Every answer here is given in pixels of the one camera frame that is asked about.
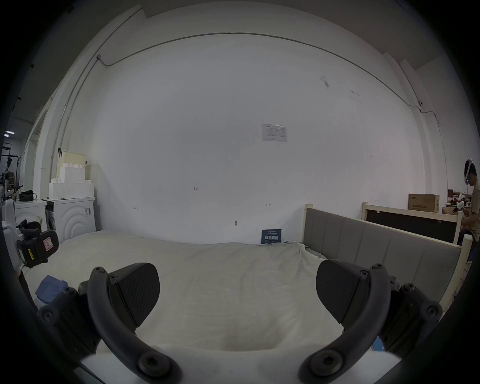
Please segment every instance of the white washing machine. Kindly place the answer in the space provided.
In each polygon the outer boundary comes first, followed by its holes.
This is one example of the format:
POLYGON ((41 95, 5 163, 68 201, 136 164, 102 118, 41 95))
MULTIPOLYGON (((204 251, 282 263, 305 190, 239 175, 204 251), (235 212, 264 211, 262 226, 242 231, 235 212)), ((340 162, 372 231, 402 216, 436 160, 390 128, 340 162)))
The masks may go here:
POLYGON ((42 200, 32 200, 32 201, 15 201, 13 202, 15 206, 15 219, 17 224, 20 224, 22 221, 26 220, 28 222, 38 221, 42 226, 42 232, 46 231, 47 220, 45 215, 45 206, 46 202, 42 200))
POLYGON ((96 231, 93 213, 94 200, 95 197, 66 200, 45 199, 48 227, 57 232, 60 244, 72 237, 96 231))

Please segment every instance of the yellow container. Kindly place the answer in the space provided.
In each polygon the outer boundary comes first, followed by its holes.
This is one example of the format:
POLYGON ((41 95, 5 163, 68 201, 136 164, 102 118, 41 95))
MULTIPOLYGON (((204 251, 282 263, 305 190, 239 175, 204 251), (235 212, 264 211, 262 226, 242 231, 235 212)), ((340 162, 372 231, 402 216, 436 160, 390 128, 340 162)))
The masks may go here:
POLYGON ((81 153, 63 151, 57 161, 57 179, 60 178, 60 168, 63 164, 71 163, 71 164, 83 165, 83 167, 85 167, 86 162, 87 162, 86 155, 83 155, 81 153))

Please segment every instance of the curved black handle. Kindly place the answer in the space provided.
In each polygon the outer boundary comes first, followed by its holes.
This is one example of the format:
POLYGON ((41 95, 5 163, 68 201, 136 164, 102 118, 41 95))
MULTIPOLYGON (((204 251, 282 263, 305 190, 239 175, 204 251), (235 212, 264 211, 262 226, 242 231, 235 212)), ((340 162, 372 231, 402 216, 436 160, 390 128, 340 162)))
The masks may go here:
POLYGON ((302 364, 299 377, 304 383, 326 384, 343 375, 380 334, 390 306, 390 279, 385 267, 373 265, 368 271, 367 283, 370 289, 358 319, 339 338, 302 364))
POLYGON ((174 361, 138 339, 115 314, 108 284, 105 269, 94 268, 88 280, 88 308, 107 347, 130 371, 148 383, 176 381, 171 377, 172 368, 176 366, 174 361))

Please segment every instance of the paper notice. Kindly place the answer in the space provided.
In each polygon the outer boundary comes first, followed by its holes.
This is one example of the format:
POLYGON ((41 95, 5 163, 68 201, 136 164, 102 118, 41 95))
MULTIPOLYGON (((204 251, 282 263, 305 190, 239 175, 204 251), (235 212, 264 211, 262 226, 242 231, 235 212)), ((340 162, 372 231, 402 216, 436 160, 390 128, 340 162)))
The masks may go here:
POLYGON ((287 128, 283 125, 262 124, 262 137, 266 141, 287 141, 287 128))

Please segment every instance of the gray upholstered headboard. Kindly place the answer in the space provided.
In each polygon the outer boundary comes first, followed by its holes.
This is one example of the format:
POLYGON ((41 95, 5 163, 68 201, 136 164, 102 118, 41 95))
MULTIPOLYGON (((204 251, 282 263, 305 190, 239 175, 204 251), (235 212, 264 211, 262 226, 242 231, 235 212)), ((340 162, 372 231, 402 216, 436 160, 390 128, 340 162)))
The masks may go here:
POLYGON ((328 259, 366 269, 382 263, 400 285, 413 283, 429 299, 442 301, 443 308, 450 300, 445 295, 456 288, 454 276, 459 278, 463 268, 457 271, 457 265, 466 262, 470 249, 468 245, 465 255, 452 243, 312 208, 306 209, 303 243, 328 259))

